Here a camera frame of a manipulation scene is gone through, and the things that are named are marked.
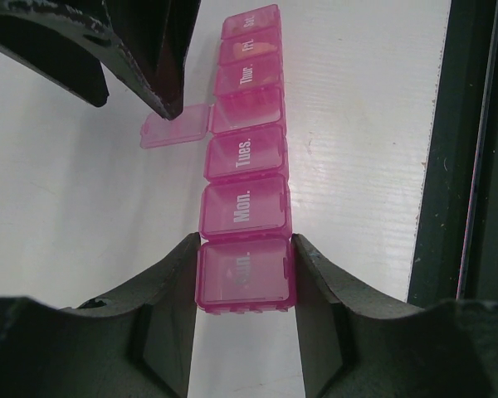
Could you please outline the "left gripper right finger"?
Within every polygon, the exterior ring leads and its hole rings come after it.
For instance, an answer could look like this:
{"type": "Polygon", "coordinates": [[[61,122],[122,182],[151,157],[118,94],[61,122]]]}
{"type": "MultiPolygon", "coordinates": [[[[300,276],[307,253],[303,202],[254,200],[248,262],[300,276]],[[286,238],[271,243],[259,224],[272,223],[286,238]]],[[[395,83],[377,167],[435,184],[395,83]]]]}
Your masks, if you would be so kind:
{"type": "Polygon", "coordinates": [[[309,397],[498,397],[498,302],[419,308],[292,238],[295,318],[309,397]]]}

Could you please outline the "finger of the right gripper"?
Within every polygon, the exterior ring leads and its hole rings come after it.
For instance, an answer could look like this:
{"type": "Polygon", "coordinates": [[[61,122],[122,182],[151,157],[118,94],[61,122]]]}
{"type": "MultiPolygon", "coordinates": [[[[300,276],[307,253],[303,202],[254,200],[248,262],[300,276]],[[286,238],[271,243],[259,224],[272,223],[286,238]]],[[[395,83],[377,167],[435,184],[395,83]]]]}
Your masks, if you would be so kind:
{"type": "Polygon", "coordinates": [[[198,1],[0,1],[0,52],[102,107],[112,72],[160,117],[183,111],[198,1]]]}

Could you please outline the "pink weekly pill organizer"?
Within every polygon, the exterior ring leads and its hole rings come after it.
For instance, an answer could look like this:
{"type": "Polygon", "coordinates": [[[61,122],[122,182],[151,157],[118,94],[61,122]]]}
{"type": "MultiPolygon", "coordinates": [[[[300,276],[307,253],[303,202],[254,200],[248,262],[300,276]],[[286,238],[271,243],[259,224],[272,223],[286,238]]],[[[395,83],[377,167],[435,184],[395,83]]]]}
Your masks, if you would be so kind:
{"type": "Polygon", "coordinates": [[[207,313],[295,304],[281,13],[271,4],[222,24],[214,102],[172,121],[151,114],[144,149],[208,140],[195,301],[207,313]]]}

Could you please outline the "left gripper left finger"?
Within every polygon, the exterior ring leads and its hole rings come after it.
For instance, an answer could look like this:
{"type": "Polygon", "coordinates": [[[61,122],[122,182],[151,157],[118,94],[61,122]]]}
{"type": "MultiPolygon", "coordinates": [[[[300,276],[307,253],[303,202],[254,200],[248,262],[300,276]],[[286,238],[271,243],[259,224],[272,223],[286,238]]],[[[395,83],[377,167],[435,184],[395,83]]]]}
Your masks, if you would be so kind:
{"type": "Polygon", "coordinates": [[[0,397],[185,397],[200,237],[78,308],[0,298],[0,397]]]}

